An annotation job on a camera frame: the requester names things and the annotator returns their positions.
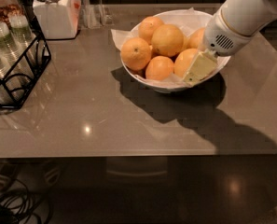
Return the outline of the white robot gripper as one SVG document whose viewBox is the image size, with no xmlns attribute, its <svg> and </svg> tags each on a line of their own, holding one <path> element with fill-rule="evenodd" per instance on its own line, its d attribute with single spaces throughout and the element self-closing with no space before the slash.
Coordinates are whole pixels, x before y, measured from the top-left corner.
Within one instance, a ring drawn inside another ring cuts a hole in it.
<svg viewBox="0 0 277 224">
<path fill-rule="evenodd" d="M 203 45 L 198 51 L 183 81 L 195 86 L 205 80 L 217 68 L 217 56 L 230 56 L 249 43 L 256 32 L 256 18 L 243 9 L 221 7 L 207 23 Z"/>
</svg>

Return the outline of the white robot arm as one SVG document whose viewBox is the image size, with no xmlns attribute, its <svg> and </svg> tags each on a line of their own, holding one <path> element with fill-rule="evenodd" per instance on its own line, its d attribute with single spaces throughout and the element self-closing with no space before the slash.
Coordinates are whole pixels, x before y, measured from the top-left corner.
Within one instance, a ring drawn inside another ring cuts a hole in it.
<svg viewBox="0 0 277 224">
<path fill-rule="evenodd" d="M 216 70 L 218 57 L 237 53 L 275 20 L 277 0 L 226 0 L 207 23 L 183 81 L 189 87 L 201 83 Z"/>
</svg>

